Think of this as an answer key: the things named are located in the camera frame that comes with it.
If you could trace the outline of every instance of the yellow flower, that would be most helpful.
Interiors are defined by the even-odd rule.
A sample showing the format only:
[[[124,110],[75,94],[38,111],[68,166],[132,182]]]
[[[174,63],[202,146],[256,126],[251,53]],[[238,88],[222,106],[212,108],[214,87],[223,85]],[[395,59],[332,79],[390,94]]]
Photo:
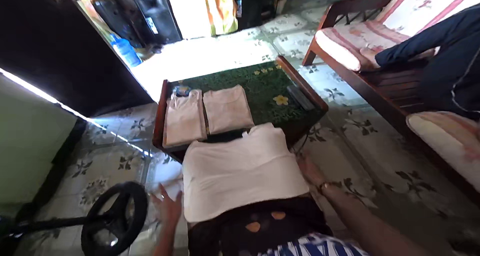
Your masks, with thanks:
[[[274,101],[276,101],[277,105],[288,105],[289,104],[289,99],[287,97],[283,97],[282,95],[278,95],[275,98],[273,98]]]

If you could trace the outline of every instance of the chair leg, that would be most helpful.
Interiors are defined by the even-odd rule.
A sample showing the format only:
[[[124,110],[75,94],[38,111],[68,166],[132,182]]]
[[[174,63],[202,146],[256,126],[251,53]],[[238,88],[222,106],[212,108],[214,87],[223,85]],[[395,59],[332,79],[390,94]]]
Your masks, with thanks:
[[[314,63],[314,59],[317,56],[317,54],[314,53],[314,51],[310,50],[310,48],[307,51],[307,54],[305,55],[305,58],[303,58],[303,62],[301,63],[303,66],[310,66]]]

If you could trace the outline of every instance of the open door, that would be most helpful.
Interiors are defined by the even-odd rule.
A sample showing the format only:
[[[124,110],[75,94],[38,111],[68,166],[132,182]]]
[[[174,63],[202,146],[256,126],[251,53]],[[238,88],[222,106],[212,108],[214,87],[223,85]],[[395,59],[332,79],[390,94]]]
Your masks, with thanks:
[[[152,102],[74,0],[0,0],[0,8],[4,70],[89,117]]]

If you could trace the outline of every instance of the striped shirt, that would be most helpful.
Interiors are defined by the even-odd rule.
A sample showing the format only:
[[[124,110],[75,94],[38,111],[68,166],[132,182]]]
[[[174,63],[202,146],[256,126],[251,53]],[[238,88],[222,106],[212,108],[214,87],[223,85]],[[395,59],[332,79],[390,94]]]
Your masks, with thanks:
[[[318,233],[279,245],[258,256],[368,256],[363,250],[332,236]]]

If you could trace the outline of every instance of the wooden coffee table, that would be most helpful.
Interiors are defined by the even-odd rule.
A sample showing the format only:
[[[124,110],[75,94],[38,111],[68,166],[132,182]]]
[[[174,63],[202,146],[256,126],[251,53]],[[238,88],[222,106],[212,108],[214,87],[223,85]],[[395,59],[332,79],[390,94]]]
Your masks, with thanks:
[[[293,99],[290,98],[290,95],[288,95],[286,91],[286,86],[292,83],[295,83],[303,94],[314,104],[314,110],[305,111],[293,102]],[[285,133],[288,148],[298,142],[328,111],[328,105],[282,56],[276,58],[276,64],[263,63],[240,70],[234,69],[212,75],[190,78],[181,83],[164,80],[155,118],[152,142],[156,148],[162,150],[180,163],[183,162],[183,157],[185,156],[188,145],[172,148],[165,148],[162,145],[167,99],[171,96],[173,87],[178,84],[202,89],[203,92],[229,88],[236,84],[242,85],[247,95],[255,125],[272,122],[275,127],[281,128]],[[276,95],[289,97],[288,106],[282,105],[285,108],[275,108],[279,107],[273,100],[273,97]],[[206,142],[230,141],[241,137],[242,132],[245,130],[246,129],[209,135]]]

